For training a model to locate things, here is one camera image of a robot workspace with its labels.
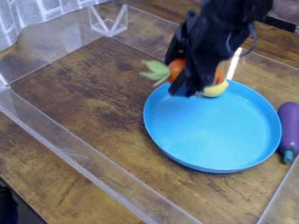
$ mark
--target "blue plate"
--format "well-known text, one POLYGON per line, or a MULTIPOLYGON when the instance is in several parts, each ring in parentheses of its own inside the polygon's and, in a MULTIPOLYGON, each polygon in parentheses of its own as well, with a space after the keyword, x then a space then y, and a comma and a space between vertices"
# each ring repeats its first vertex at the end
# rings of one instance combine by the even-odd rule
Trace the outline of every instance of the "blue plate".
POLYGON ((229 82, 217 98, 174 97, 163 84, 145 105, 145 126, 155 143, 182 165, 213 173, 241 172, 277 151, 282 124, 268 99, 229 82))

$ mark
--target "purple eggplant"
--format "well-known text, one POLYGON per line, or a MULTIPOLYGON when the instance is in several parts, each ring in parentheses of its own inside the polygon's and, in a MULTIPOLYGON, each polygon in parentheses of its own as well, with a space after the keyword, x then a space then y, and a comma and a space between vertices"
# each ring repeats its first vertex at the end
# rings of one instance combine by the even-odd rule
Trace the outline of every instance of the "purple eggplant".
POLYGON ((284 137, 278 151, 285 157, 285 162, 292 163, 299 153, 299 104, 286 102, 278 110, 284 127, 284 137))

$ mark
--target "transparent plastic wall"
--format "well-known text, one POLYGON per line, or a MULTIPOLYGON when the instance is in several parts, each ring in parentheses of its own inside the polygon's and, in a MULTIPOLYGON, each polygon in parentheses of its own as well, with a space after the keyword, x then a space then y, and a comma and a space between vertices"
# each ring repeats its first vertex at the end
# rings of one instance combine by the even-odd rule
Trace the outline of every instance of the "transparent plastic wall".
MULTIPOLYGON (((258 209, 261 208, 264 211, 269 202, 260 196, 265 194, 264 191, 268 190, 270 184, 261 185, 261 182, 264 179, 273 181, 272 184, 276 185, 276 188, 281 182, 281 179, 272 179, 272 175, 269 175, 273 166, 266 163, 264 169, 261 165, 238 177, 224 177, 191 171, 158 153, 158 148, 149 141, 143 128, 143 106, 154 89, 153 83, 138 77, 138 70, 130 65, 138 66, 141 59, 158 58, 162 60, 165 58, 178 24, 129 5, 119 7, 113 4, 102 4, 75 13, 79 13, 78 15, 82 17, 71 18, 73 14, 70 14, 51 22, 57 23, 55 27, 62 26, 55 31, 53 26, 47 27, 49 24, 45 24, 45 33, 51 33, 50 41, 45 41, 43 35, 37 35, 41 33, 39 29, 29 27, 29 30, 25 30, 27 33, 25 36, 31 38, 22 39, 14 46, 17 49, 13 48, 11 52, 3 53, 0 63, 5 63, 6 73, 2 72, 2 112, 146 223, 202 223, 207 219, 220 223, 232 221, 230 216, 234 217, 237 223, 242 223, 242 221, 254 223, 262 215, 258 209), (70 23, 70 27, 73 27, 74 21, 78 21, 74 26, 75 30, 70 29, 70 34, 62 35, 67 30, 63 25, 70 23), (65 43, 63 48, 61 48, 62 45, 55 45, 57 40, 62 40, 61 36, 63 36, 63 41, 58 42, 65 43), (77 49, 79 50, 74 54, 67 55, 77 49), (23 71, 17 71, 15 66, 21 61, 23 71), (25 61, 38 61, 38 63, 25 63, 25 61), (51 68, 39 69, 49 64, 51 64, 51 68), (113 68, 123 75, 119 77, 110 75, 113 68), (110 123, 107 123, 101 120, 101 117, 109 119, 110 116, 106 113, 111 111, 114 119, 110 119, 110 123), (91 117, 98 118, 98 123, 90 123, 91 117), (111 141, 114 141, 113 135, 117 134, 114 129, 118 128, 119 123, 122 124, 119 117, 127 118, 126 130, 130 131, 121 132, 119 143, 114 142, 107 145, 101 140, 113 139, 111 141), (93 141, 89 135, 98 135, 98 140, 93 141), (133 149, 125 147, 122 141, 130 142, 133 149), (135 155, 146 155, 147 158, 139 157, 133 161, 135 155), (175 183, 177 180, 169 179, 167 173, 163 173, 157 167, 147 167, 145 164, 147 159, 154 160, 165 170, 181 173, 186 180, 178 179, 178 182, 182 181, 181 185, 187 185, 190 190, 183 191, 181 185, 175 183), (145 169, 146 175, 142 172, 134 172, 139 165, 139 169, 142 166, 149 168, 145 169), (169 184, 169 188, 155 185, 147 176, 165 182, 165 186, 169 184), (252 177, 253 181, 246 183, 245 179, 252 177), (210 181, 207 186, 202 185, 202 181, 206 179, 210 181), (248 187, 242 192, 240 189, 245 184, 248 187), (220 186, 226 186, 232 190, 229 195, 238 195, 241 201, 230 199, 220 186), (167 193, 171 188, 173 193, 182 195, 181 197, 177 198, 175 194, 167 193), (254 197, 252 194, 260 188, 262 193, 254 197), (249 206, 252 201, 256 203, 253 206, 256 211, 249 206), (217 209, 214 211, 214 207, 226 211, 225 218, 217 213, 217 209), (237 211, 245 216, 236 217, 237 211)), ((244 51, 240 49, 233 60, 225 63, 229 78, 252 86, 266 95, 266 98, 278 107, 285 99, 274 97, 277 89, 282 87, 278 81, 272 82, 272 77, 278 77, 284 73, 285 79, 290 85, 294 85, 298 81, 298 69, 254 53, 241 58, 238 55, 244 51), (265 78, 262 80, 261 77, 260 80, 253 79, 256 74, 264 74, 265 78)), ((292 92, 286 97, 290 101, 296 100, 292 92)), ((277 169, 288 170, 282 165, 278 164, 278 166, 277 169)), ((278 198, 281 193, 289 194, 285 197, 288 200, 293 198, 293 192, 288 188, 290 180, 294 179, 286 178, 278 188, 280 192, 264 214, 264 221, 269 220, 270 223, 274 223, 272 220, 277 220, 273 215, 278 215, 277 209, 280 210, 284 205, 277 203, 281 202, 278 198)))

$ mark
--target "wooden table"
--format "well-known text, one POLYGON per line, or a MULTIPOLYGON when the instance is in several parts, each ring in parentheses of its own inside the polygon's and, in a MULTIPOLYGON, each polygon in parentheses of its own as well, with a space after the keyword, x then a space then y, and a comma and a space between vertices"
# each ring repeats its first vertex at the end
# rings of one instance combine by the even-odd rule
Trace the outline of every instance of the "wooden table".
MULTIPOLYGON (((175 1, 171 8, 161 0, 126 2, 177 23, 190 8, 199 8, 194 1, 175 1)), ((257 53, 299 67, 298 35, 264 24, 258 24, 258 35, 257 53)), ((256 223, 289 166, 274 155, 249 171, 210 175, 170 160, 143 125, 153 83, 137 80, 142 58, 150 56, 102 38, 13 88, 201 221, 256 223)), ((286 101, 299 102, 298 73, 285 77, 273 74, 272 67, 268 73, 253 68, 253 76, 241 74, 237 80, 256 87, 276 107, 286 101)), ((142 223, 5 115, 0 120, 2 178, 50 223, 142 223)))

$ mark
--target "toy eggplant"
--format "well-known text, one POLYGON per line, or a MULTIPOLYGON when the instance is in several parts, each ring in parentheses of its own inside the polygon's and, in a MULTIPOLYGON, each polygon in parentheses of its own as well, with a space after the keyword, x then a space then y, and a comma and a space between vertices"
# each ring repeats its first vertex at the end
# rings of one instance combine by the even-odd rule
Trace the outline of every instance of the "toy eggplant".
POLYGON ((284 137, 278 148, 285 157, 285 162, 292 163, 299 152, 299 104, 286 102, 278 110, 284 127, 284 137))

